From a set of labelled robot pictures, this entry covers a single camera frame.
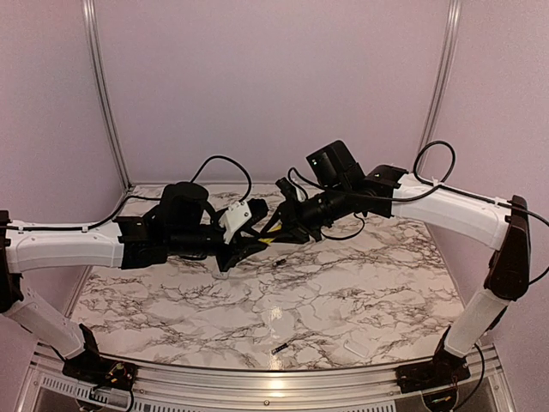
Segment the yellow handled screwdriver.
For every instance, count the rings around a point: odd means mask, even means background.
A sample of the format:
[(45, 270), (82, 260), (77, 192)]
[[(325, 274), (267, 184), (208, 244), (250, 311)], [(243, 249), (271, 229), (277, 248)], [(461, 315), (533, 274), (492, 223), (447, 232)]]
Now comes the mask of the yellow handled screwdriver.
[(282, 229), (280, 227), (276, 227), (275, 229), (269, 230), (267, 232), (259, 233), (256, 240), (265, 245), (271, 245), (283, 234), (284, 232), (282, 231)]

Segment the white battery compartment cover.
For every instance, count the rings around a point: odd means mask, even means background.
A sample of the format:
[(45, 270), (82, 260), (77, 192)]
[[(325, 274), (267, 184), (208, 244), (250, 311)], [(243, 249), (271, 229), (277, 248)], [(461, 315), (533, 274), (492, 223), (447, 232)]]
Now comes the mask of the white battery compartment cover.
[(361, 358), (366, 358), (369, 354), (369, 349), (359, 343), (359, 342), (355, 342), (354, 340), (351, 340), (351, 339), (347, 339), (344, 343), (343, 343), (343, 348), (346, 349), (347, 351), (351, 352), (352, 354), (355, 354)]

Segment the white remote control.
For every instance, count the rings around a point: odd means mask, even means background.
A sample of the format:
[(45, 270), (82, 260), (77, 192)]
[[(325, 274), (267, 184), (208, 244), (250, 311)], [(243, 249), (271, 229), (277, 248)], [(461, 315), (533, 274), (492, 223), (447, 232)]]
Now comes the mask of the white remote control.
[(230, 278), (231, 273), (232, 273), (231, 269), (227, 271), (220, 271), (218, 269), (215, 269), (212, 272), (212, 277), (217, 280), (228, 280)]

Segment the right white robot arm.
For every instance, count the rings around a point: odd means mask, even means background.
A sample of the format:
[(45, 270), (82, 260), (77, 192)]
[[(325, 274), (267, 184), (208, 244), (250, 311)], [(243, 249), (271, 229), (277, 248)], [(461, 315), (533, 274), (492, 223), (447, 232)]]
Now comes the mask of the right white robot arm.
[(510, 302), (528, 291), (531, 243), (526, 201), (482, 197), (388, 165), (364, 173), (341, 140), (306, 159), (317, 177), (319, 193), (300, 202), (292, 185), (279, 179), (276, 184), (285, 200), (262, 229), (262, 238), (299, 244), (320, 240), (323, 227), (360, 213), (422, 221), (475, 239), (494, 251), (483, 285), (425, 365), (425, 377), (431, 383), (445, 383)]

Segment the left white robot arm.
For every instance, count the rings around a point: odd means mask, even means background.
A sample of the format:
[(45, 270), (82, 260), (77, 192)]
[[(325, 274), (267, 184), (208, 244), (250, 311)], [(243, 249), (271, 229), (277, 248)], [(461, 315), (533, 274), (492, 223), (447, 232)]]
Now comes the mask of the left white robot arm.
[(213, 257), (221, 273), (263, 251), (252, 232), (268, 213), (262, 199), (239, 200), (216, 210), (206, 188), (191, 182), (167, 185), (155, 206), (142, 216), (104, 222), (44, 227), (12, 221), (1, 213), (1, 313), (48, 343), (91, 382), (108, 374), (93, 332), (68, 320), (22, 281), (26, 271), (100, 266), (144, 269), (179, 256)]

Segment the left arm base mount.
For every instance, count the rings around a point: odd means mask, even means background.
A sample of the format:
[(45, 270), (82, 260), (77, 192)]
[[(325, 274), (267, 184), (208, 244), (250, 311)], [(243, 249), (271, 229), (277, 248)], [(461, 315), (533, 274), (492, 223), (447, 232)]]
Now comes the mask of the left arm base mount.
[(79, 327), (84, 338), (83, 352), (63, 359), (63, 374), (94, 384), (98, 388), (131, 391), (136, 379), (137, 365), (102, 356), (93, 332), (83, 324), (79, 324)]

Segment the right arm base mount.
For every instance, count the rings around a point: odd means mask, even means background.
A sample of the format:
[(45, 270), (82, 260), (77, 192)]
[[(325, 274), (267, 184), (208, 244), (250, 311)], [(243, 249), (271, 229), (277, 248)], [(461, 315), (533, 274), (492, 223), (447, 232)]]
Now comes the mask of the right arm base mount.
[(402, 393), (454, 385), (471, 377), (466, 358), (448, 352), (443, 340), (430, 360), (399, 366), (395, 373)]

